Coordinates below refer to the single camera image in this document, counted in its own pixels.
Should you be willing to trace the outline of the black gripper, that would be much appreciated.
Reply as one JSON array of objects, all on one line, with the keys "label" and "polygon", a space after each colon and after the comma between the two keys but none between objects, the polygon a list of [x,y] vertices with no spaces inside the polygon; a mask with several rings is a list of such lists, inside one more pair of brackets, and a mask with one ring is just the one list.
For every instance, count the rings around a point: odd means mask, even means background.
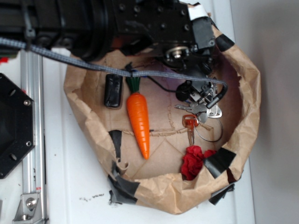
[{"label": "black gripper", "polygon": [[112,49],[155,57],[174,70],[210,70],[215,48],[212,22],[178,0],[113,0]]}]

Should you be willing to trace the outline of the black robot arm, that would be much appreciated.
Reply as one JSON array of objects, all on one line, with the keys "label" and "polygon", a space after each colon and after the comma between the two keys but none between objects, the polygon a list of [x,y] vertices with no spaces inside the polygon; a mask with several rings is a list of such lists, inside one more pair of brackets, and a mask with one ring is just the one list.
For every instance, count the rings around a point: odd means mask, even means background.
[{"label": "black robot arm", "polygon": [[178,0],[3,0],[0,35],[87,62],[119,50],[175,70],[209,69],[215,48],[211,20]]}]

